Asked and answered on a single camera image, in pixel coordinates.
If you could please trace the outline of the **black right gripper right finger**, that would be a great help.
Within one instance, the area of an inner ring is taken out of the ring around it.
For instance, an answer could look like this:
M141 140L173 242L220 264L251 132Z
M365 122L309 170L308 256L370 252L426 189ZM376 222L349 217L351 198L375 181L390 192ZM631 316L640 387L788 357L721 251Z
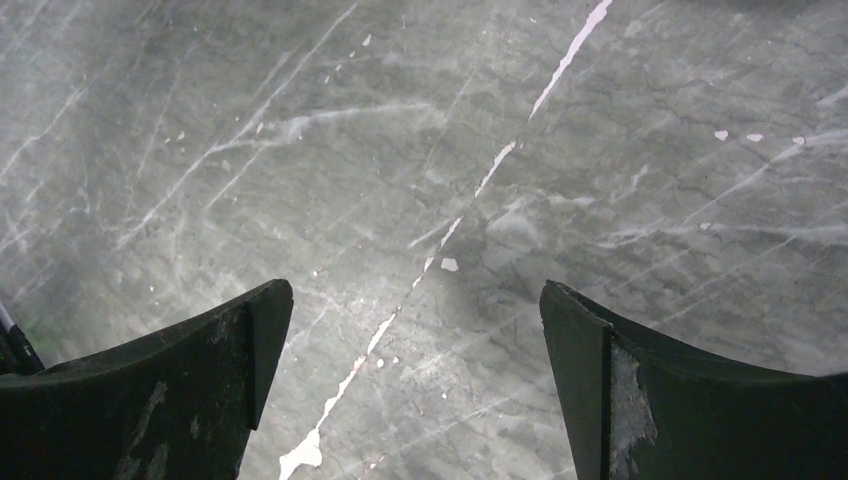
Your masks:
M548 281L543 333L581 479L843 479L847 377L694 347Z

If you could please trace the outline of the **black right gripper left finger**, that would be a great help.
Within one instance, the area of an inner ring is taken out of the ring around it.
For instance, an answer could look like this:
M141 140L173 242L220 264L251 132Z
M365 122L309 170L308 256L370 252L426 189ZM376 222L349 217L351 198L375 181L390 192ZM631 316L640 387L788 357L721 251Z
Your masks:
M46 367L1 314L5 479L235 479L293 310L268 281L208 312Z

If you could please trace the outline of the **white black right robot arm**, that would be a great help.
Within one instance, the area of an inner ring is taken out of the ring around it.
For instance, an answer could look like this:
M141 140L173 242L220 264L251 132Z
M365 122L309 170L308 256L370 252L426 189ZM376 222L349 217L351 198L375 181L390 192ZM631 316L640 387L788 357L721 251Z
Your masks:
M847 377L754 366L635 323L570 287L543 332L582 479L843 479ZM293 290L45 367L1 316L5 479L234 479L269 396Z

